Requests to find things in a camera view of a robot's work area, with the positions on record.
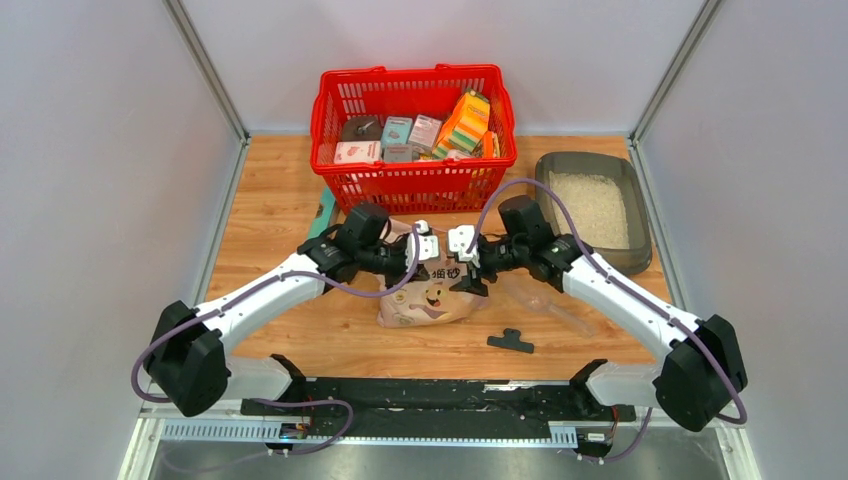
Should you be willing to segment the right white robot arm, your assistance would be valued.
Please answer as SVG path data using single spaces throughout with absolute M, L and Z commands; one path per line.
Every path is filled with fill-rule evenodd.
M 498 208 L 506 233 L 496 241 L 474 226 L 448 231 L 451 256 L 467 266 L 460 291 L 485 296 L 499 274 L 523 268 L 535 280 L 576 298 L 638 340 L 652 365 L 617 365 L 600 360 L 575 376 L 570 404 L 579 416 L 598 417 L 609 406 L 658 408 L 680 427 L 699 432 L 720 419 L 743 424 L 739 404 L 748 379 L 733 325 L 714 314 L 702 319 L 660 300 L 610 265 L 572 234 L 557 235 L 539 204 L 527 195 Z

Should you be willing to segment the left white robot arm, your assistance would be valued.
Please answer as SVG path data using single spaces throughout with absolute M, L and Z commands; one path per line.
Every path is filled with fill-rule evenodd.
M 165 307 L 148 347 L 135 360 L 131 387 L 151 403 L 171 403 L 186 417 L 221 400 L 267 398 L 283 415 L 304 405 L 306 390 L 273 360 L 234 355 L 255 331 L 332 289 L 380 298 L 427 278 L 439 239 L 424 220 L 388 240 L 391 219 L 373 203 L 356 206 L 341 224 L 307 239 L 280 265 L 212 301 Z

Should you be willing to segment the black bag clip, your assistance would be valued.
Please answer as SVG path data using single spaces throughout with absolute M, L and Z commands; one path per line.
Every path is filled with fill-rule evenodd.
M 513 328 L 506 328 L 500 336 L 491 335 L 487 338 L 487 345 L 495 348 L 521 352 L 525 354 L 533 354 L 535 346 L 533 343 L 526 342 L 521 337 L 522 332 Z

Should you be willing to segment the pink cat litter bag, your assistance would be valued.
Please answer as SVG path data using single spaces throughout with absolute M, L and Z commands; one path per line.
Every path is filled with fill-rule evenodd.
M 422 263 L 429 279 L 410 281 L 395 293 L 379 299 L 377 323 L 384 328 L 407 328 L 467 321 L 485 307 L 487 297 L 452 291 L 466 275 L 467 265 L 457 263 L 440 247 L 438 257 Z

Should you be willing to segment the clear plastic scoop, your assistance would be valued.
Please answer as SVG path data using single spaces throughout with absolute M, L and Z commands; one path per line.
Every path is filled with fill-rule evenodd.
M 502 281 L 506 293 L 527 310 L 555 318 L 583 338 L 591 338 L 595 335 L 596 330 L 591 325 L 556 304 L 554 295 L 533 279 L 508 276 L 503 277 Z

